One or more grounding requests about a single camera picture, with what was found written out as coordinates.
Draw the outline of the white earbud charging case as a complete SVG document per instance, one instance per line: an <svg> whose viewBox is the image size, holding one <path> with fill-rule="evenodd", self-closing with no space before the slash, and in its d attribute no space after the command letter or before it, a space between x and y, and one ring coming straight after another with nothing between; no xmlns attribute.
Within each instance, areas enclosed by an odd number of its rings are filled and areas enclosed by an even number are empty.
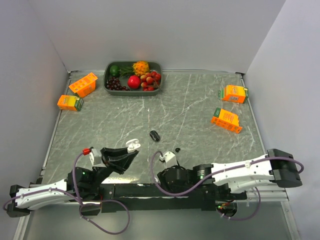
<svg viewBox="0 0 320 240"><path fill-rule="evenodd" d="M131 152L134 152L134 151L139 151L140 148L141 148L140 141L139 141L137 138L128 140L128 141L125 143L125 146L126 146L126 148L127 148L127 152L128 152L128 153L131 153Z"/></svg>

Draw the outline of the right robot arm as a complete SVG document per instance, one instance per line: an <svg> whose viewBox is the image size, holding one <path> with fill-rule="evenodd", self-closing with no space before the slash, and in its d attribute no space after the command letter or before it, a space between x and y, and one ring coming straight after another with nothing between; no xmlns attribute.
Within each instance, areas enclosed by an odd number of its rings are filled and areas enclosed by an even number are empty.
<svg viewBox="0 0 320 240"><path fill-rule="evenodd" d="M199 164L192 169L175 164L153 178L156 187L168 196L180 197L213 187L223 199L230 199L234 194L270 183L280 188L300 187L303 170L304 165L292 154L273 148L260 157L240 162Z"/></svg>

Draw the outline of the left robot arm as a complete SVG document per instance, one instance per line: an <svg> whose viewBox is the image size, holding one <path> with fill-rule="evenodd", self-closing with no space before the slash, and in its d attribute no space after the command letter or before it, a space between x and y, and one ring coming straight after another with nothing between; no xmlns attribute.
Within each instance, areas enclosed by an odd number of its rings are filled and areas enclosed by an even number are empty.
<svg viewBox="0 0 320 240"><path fill-rule="evenodd" d="M64 201L95 201L102 195L102 182L112 173L122 175L140 151L140 146L84 148L76 157L71 172L57 182L25 188L10 187L10 200L2 209L11 218L24 217L47 205Z"/></svg>

